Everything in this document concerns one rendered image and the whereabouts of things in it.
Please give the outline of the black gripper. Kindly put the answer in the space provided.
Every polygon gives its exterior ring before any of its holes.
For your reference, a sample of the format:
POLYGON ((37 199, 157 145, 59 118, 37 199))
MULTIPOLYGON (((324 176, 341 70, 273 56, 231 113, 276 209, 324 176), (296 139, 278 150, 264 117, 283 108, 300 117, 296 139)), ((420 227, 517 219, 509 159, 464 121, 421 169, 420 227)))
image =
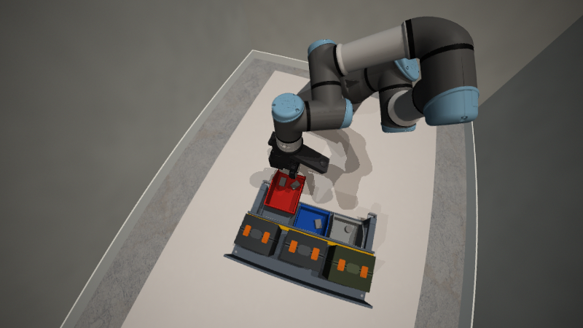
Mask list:
POLYGON ((297 174, 299 173, 298 169, 300 169, 300 163, 289 158, 289 156, 296 155, 302 150, 303 138, 302 138, 302 144, 298 150, 296 150, 294 152, 284 152, 278 148, 277 143, 276 143, 276 138, 275 138, 275 131, 273 131, 272 135, 268 141, 268 145, 273 147, 271 150, 270 156, 268 158, 269 163, 270 163, 270 167, 279 169, 280 172, 289 175, 289 178, 291 178, 291 179, 296 179, 297 174), (279 153, 279 152, 281 152, 281 153, 279 153), (289 155, 289 156, 286 156, 286 155, 289 155))

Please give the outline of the yellow flat bar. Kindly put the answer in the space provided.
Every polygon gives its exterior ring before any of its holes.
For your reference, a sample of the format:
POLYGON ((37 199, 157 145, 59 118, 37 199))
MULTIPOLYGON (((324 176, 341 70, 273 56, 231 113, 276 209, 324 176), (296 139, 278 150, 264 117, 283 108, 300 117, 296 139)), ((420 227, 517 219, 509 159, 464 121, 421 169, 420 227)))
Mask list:
MULTIPOLYGON (((290 229, 290 230, 294 230, 294 229, 291 229, 291 228, 289 228, 289 227, 285 227, 285 226, 283 226, 283 225, 280 225, 280 224, 278 224, 278 225, 280 226, 280 228, 281 228, 282 230, 285 230, 285 231, 289 231, 289 229, 290 229)), ((294 230, 294 231, 300 232, 300 231, 298 231, 298 230, 294 230)), ((300 232, 300 233, 303 233, 303 232, 300 232)), ((303 233, 303 234, 305 234, 305 235, 309 235, 309 234, 307 234, 307 233, 303 233)), ((316 236, 313 236, 313 235, 309 235, 309 236, 311 236, 311 237, 314 237, 314 238, 318 238, 318 237, 316 237, 316 236)), ((330 246, 334 246, 334 245, 338 245, 338 246, 344 246, 344 245, 341 245, 341 244, 338 244, 338 243, 334 243, 334 242, 331 242, 331 241, 325 240, 325 239, 323 239, 323 238, 320 238, 320 239, 321 239, 321 240, 323 240, 323 241, 327 241, 327 242, 328 242, 328 245, 330 245, 330 246)), ((358 250, 358 249, 353 249, 353 248, 351 248, 351 247, 348 247, 348 246, 344 246, 344 247, 346 247, 346 248, 349 248, 349 249, 352 249, 352 250, 356 250, 356 251, 359 251, 359 252, 363 252, 363 253, 365 253, 365 254, 370 254, 370 253, 367 253, 367 252, 365 252, 365 251, 360 251, 360 250, 358 250)), ((374 256, 374 254, 370 254, 370 255, 374 256)))

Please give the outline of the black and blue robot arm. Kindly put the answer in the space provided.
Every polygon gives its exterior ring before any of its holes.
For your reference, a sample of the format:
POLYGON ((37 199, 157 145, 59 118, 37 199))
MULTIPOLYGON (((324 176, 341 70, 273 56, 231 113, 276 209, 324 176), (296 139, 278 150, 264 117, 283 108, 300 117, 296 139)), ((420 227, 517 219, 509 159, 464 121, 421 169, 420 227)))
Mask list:
POLYGON ((300 148, 302 132, 348 128, 352 104, 377 91, 384 133, 414 131, 421 117, 438 126, 478 115, 474 43, 451 20, 415 17, 347 44, 321 39, 309 46, 308 64, 312 101, 284 93, 272 103, 276 143, 284 152, 300 148), (419 77, 416 58, 421 79, 412 87, 419 77))

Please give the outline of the red bin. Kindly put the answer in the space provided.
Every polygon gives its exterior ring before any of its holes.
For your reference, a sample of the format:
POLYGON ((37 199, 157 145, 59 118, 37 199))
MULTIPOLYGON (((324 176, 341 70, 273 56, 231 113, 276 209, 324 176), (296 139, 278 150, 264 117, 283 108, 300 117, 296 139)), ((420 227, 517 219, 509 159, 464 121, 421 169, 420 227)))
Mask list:
POLYGON ((306 176, 298 174, 296 179, 291 179, 289 175, 280 172, 278 169, 271 181, 264 204, 279 211, 295 215, 305 180, 306 176), (286 178, 285 187, 279 186, 281 177, 286 178), (300 183, 300 186, 293 190, 290 185, 296 180, 300 183))

